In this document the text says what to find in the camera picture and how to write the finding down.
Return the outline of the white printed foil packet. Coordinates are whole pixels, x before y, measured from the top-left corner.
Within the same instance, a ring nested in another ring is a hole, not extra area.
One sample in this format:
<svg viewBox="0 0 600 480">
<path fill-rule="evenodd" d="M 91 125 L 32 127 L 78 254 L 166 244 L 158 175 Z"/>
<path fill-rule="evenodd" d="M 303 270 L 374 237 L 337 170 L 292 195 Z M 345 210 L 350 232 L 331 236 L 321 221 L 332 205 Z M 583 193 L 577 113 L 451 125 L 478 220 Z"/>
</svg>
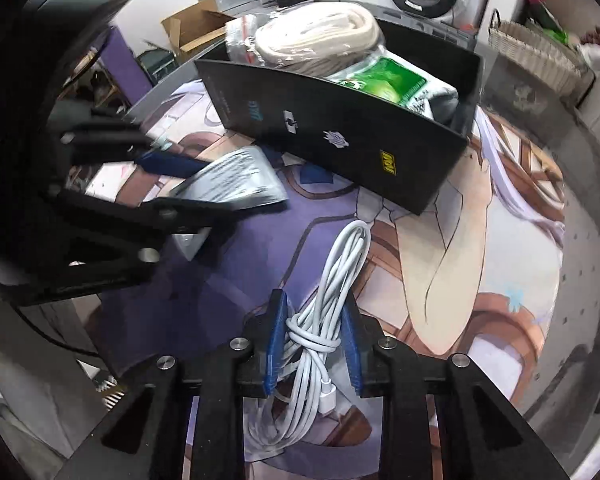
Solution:
<svg viewBox="0 0 600 480">
<path fill-rule="evenodd" d="M 257 146 L 227 153 L 174 188 L 170 196 L 190 202 L 223 205 L 231 210 L 277 205 L 287 192 Z"/>
</svg>

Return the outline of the green white medicine pouch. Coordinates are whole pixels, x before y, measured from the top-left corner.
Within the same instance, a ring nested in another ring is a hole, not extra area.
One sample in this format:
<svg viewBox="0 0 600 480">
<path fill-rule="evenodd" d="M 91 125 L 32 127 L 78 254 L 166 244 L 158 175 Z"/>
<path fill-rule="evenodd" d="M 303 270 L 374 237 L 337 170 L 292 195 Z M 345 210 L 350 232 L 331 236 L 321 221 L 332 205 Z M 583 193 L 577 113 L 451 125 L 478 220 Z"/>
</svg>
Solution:
<svg viewBox="0 0 600 480">
<path fill-rule="evenodd" d="M 458 92 L 450 84 L 388 55 L 370 56 L 327 79 L 440 124 L 447 124 L 460 104 Z"/>
</svg>

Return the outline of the rolled purple yoga mat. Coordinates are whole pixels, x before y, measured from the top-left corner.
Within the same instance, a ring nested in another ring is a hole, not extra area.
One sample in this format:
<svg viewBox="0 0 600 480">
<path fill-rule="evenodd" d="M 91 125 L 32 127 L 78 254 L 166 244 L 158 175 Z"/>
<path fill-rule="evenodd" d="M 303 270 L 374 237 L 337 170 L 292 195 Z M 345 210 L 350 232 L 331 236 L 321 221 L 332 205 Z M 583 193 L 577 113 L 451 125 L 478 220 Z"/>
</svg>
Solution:
<svg viewBox="0 0 600 480">
<path fill-rule="evenodd" d="M 100 60 L 131 105 L 140 102 L 152 89 L 151 81 L 117 26 L 110 27 Z"/>
</svg>

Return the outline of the anime print table mat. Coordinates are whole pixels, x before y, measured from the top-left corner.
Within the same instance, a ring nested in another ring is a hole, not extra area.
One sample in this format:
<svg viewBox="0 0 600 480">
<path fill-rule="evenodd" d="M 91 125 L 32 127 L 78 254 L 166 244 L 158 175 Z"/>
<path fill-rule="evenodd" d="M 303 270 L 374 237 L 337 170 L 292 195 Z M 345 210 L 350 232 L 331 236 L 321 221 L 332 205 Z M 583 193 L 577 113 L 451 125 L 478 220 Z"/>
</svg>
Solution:
<svg viewBox="0 0 600 480">
<path fill-rule="evenodd" d="M 214 162 L 257 146 L 286 202 L 175 235 L 147 284 L 76 296 L 87 333 L 129 394 L 95 437 L 125 476 L 178 474 L 192 453 L 204 358 L 286 292 L 273 392 L 244 401 L 244 479 L 380 479 L 382 401 L 350 383 L 341 313 L 352 295 L 416 352 L 427 387 L 428 479 L 561 479 L 517 410 L 557 292 L 561 223 L 512 214 L 486 114 L 426 209 L 412 214 L 321 166 L 227 129 L 201 81 L 175 91 L 148 136 Z M 136 207 L 183 181 L 108 165 L 91 196 Z"/>
</svg>

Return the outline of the open brown cardboard box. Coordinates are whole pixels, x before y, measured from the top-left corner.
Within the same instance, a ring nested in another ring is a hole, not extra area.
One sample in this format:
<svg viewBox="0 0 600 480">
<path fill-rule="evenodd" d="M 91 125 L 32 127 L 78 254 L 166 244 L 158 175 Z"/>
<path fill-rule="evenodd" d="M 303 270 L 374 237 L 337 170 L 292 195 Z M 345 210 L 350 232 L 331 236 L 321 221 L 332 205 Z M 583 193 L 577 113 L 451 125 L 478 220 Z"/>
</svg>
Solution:
<svg viewBox="0 0 600 480">
<path fill-rule="evenodd" d="M 161 25 L 180 64 L 209 47 L 225 34 L 234 18 L 218 9 L 216 0 L 200 0 L 165 18 Z"/>
</svg>

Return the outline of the black cardboard storage box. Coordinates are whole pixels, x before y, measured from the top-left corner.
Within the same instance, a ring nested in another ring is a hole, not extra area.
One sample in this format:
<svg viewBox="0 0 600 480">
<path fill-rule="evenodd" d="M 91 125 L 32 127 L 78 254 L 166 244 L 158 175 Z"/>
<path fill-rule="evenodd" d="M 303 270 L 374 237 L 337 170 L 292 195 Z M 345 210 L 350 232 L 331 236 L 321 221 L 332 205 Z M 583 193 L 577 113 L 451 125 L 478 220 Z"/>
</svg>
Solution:
<svg viewBox="0 0 600 480">
<path fill-rule="evenodd" d="M 388 55 L 454 87 L 447 124 L 327 79 Z M 226 26 L 196 69 L 223 125 L 423 212 L 469 143 L 481 58 L 347 1 L 308 1 Z"/>
</svg>

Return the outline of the white wicker laundry basket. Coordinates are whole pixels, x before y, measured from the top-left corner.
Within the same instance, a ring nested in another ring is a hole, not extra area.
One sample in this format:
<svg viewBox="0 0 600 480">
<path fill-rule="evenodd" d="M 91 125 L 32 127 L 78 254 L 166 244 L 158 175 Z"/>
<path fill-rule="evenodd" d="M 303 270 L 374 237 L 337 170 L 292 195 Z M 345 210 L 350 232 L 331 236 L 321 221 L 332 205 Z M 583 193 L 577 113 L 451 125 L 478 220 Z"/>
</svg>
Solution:
<svg viewBox="0 0 600 480">
<path fill-rule="evenodd" d="M 560 96 L 569 96 L 585 74 L 584 62 L 576 52 L 561 46 L 544 32 L 502 21 L 498 9 L 491 15 L 489 46 Z"/>
</svg>

